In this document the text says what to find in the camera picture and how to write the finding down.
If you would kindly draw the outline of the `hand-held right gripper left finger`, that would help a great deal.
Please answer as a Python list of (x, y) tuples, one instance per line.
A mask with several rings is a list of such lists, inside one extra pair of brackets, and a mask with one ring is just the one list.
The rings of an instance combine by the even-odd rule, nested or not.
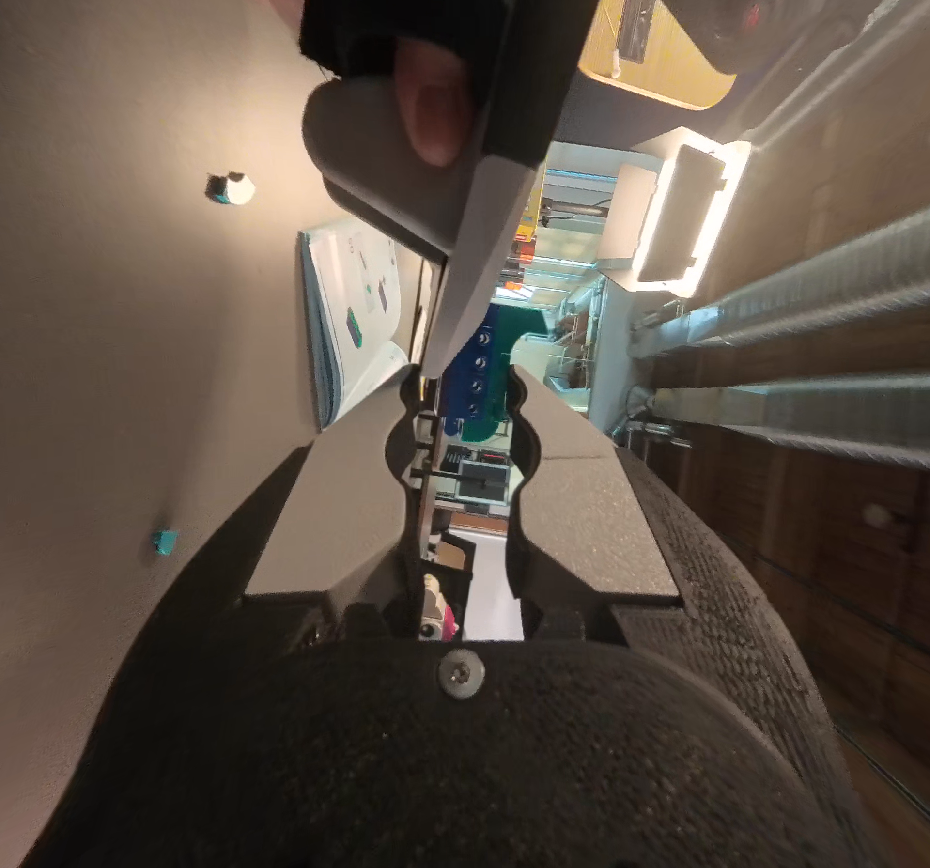
[(405, 365), (310, 445), (244, 593), (247, 604), (371, 604), (413, 621), (423, 585), (409, 485), (419, 368)]

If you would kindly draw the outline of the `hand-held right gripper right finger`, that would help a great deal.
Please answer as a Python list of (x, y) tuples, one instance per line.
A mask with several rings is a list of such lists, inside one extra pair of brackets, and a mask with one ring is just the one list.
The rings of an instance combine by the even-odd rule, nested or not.
[(512, 464), (505, 567), (538, 616), (594, 625), (613, 606), (679, 608), (680, 589), (620, 460), (620, 450), (521, 366), (508, 372)]

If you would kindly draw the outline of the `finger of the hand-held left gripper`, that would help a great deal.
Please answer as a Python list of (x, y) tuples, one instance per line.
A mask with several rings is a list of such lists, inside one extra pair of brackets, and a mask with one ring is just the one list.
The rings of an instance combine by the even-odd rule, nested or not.
[(483, 321), (539, 168), (499, 155), (479, 159), (441, 279), (420, 366), (422, 377), (440, 378)]

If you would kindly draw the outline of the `green and blue lego assembly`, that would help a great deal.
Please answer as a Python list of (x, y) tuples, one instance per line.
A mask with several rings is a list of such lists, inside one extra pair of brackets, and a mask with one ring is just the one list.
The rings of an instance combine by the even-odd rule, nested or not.
[(440, 413), (447, 436), (485, 442), (510, 420), (507, 393), (512, 351), (525, 335), (547, 337), (543, 312), (523, 305), (490, 304), (482, 322), (441, 379)]

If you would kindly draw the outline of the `white lego unicorn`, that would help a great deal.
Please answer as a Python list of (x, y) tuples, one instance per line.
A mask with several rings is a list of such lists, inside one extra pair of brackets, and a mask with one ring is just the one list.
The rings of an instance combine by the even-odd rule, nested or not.
[(423, 602), (418, 627), (420, 641), (453, 641), (458, 632), (459, 625), (455, 613), (446, 600), (440, 582), (433, 574), (423, 576)]

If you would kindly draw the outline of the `white and teal lego piece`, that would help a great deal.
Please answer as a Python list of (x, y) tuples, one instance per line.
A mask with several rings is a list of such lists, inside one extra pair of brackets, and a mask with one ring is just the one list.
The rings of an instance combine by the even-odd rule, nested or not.
[(210, 174), (204, 193), (213, 203), (228, 206), (245, 206), (255, 196), (255, 183), (246, 174), (230, 171), (226, 174)]

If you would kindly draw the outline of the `person's left hand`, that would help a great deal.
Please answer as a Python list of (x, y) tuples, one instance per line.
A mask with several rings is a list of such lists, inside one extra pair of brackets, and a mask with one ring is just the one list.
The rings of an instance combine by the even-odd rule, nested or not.
[[(305, 0), (252, 0), (268, 8), (298, 39)], [(475, 115), (468, 65), (418, 38), (394, 42), (393, 86), (405, 134), (428, 165), (446, 167), (470, 140)]]

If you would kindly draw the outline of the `open instruction booklet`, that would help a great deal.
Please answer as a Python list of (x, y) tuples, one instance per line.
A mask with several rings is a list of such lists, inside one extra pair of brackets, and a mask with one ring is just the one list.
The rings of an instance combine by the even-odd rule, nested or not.
[(419, 363), (434, 265), (355, 218), (298, 237), (320, 428)]

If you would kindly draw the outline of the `ceiling light fixture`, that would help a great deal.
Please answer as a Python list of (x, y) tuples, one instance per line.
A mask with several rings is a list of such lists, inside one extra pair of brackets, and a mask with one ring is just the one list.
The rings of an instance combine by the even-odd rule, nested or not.
[(639, 146), (662, 161), (626, 289), (683, 299), (697, 291), (752, 152), (680, 127)]

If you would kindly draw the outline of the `metal ventilation duct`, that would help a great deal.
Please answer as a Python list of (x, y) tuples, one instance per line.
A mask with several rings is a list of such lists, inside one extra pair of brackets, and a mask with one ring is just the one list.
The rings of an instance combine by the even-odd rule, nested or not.
[(929, 468), (927, 372), (661, 388), (647, 393), (646, 404), (658, 420), (861, 462)]
[(746, 347), (929, 304), (929, 209), (632, 334), (635, 360)]

